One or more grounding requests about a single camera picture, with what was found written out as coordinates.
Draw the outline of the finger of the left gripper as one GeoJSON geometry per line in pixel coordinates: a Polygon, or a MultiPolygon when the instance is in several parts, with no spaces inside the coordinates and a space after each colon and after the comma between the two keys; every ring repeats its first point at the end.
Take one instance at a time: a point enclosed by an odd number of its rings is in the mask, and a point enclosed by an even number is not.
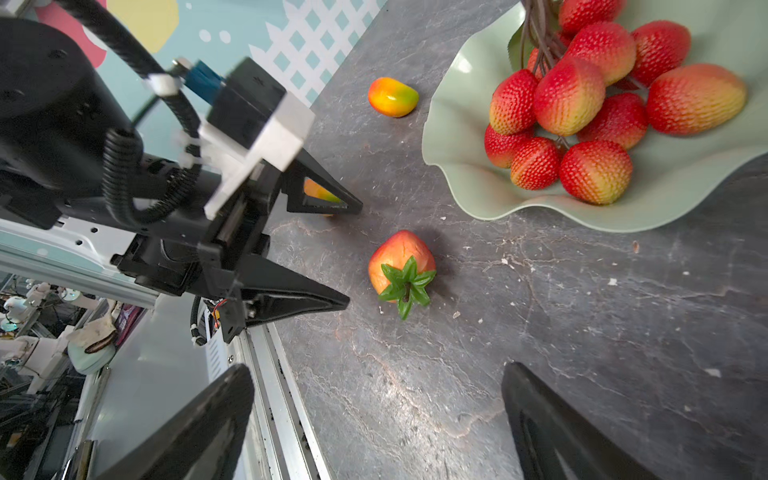
{"type": "Polygon", "coordinates": [[[318,215],[360,214],[363,203],[302,149],[282,175],[287,211],[318,215]]]}
{"type": "Polygon", "coordinates": [[[247,326],[343,311],[350,303],[345,294],[258,254],[243,257],[235,272],[233,286],[239,290],[247,326]]]}

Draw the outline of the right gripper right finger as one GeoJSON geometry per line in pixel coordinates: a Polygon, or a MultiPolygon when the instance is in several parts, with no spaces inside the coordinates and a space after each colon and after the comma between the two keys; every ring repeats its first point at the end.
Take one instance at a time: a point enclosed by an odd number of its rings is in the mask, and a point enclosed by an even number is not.
{"type": "Polygon", "coordinates": [[[502,397],[525,479],[655,479],[527,366],[504,369],[502,397]]]}

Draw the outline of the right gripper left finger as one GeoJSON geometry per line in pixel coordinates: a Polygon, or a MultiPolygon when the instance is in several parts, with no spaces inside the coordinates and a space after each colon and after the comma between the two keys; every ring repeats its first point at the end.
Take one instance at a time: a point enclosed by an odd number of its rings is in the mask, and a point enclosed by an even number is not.
{"type": "Polygon", "coordinates": [[[101,479],[232,479],[255,397],[250,370],[235,364],[101,479]]]}

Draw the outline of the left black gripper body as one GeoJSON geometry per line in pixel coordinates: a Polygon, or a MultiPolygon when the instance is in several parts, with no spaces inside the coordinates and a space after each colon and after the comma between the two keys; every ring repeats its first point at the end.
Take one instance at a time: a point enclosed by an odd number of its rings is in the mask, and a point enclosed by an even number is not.
{"type": "Polygon", "coordinates": [[[149,223],[113,262],[145,287],[213,301],[223,338],[231,341],[247,327],[235,270],[249,254],[267,258],[263,230],[314,115],[250,58],[224,81],[197,144],[202,164],[217,170],[220,181],[210,194],[195,185],[185,200],[204,199],[203,220],[191,228],[172,217],[149,223]]]}

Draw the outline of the fake mango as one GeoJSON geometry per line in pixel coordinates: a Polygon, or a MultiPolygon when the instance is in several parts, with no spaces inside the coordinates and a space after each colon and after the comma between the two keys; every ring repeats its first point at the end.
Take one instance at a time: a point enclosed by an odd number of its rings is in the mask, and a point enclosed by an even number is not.
{"type": "Polygon", "coordinates": [[[389,77],[378,78],[368,90],[368,101],[372,108],[392,118],[410,114],[418,105],[419,98],[415,89],[389,77]]]}
{"type": "Polygon", "coordinates": [[[340,204],[342,202],[336,195],[310,178],[305,179],[303,191],[306,196],[325,202],[334,204],[340,204]]]}

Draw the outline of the fake strawberry with leaves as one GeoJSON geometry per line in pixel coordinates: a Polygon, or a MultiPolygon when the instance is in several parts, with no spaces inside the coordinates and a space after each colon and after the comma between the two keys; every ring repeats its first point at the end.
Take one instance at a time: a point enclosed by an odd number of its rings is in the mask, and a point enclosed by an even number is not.
{"type": "Polygon", "coordinates": [[[368,264],[369,279],[378,299],[394,303],[406,320],[414,305],[429,306],[428,285],[437,275],[433,254],[416,234],[401,230],[374,252],[368,264]]]}

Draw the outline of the red lychee bunch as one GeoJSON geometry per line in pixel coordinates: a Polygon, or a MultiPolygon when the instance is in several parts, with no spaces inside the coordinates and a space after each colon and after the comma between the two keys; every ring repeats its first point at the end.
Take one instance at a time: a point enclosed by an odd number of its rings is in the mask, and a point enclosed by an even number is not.
{"type": "Polygon", "coordinates": [[[609,205],[628,189],[631,150],[649,130],[693,136],[745,107],[746,83],[709,63],[688,64],[692,35],[655,20],[628,30],[621,1],[527,1],[521,67],[489,106],[488,141],[508,144],[501,165],[535,191],[560,183],[609,205]]]}

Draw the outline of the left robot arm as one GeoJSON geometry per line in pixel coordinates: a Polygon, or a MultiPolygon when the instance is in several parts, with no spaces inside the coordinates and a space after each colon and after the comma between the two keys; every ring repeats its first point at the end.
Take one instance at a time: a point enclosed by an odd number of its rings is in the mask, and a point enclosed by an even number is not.
{"type": "Polygon", "coordinates": [[[181,127],[176,161],[149,154],[80,46],[60,30],[1,20],[1,216],[41,231],[62,217],[133,240],[108,257],[137,284],[212,300],[226,340],[251,325],[346,309],[349,298],[272,262],[264,228],[293,213],[357,214],[361,201],[304,147],[313,112],[251,59],[227,76],[166,70],[104,6],[66,1],[181,127]]]}

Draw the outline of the green scalloped fruit bowl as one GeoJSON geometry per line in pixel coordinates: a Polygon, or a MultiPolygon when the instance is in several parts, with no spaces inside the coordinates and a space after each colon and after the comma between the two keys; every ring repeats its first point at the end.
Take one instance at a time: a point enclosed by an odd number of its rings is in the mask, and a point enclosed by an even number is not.
{"type": "Polygon", "coordinates": [[[767,152],[763,1],[520,1],[459,50],[422,137],[481,220],[665,225],[767,152]]]}

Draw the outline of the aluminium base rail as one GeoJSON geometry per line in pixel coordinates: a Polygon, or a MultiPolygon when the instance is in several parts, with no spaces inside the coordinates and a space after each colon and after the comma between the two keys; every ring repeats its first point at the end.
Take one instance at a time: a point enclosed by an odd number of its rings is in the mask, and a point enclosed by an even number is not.
{"type": "Polygon", "coordinates": [[[319,448],[285,352],[272,327],[251,327],[230,343],[216,334],[195,347],[188,331],[192,298],[168,297],[97,271],[62,249],[15,235],[1,236],[1,269],[145,308],[111,361],[87,376],[71,425],[51,426],[34,455],[62,447],[67,466],[81,444],[88,478],[124,459],[230,367],[249,368],[255,388],[237,479],[327,479],[319,448]]]}

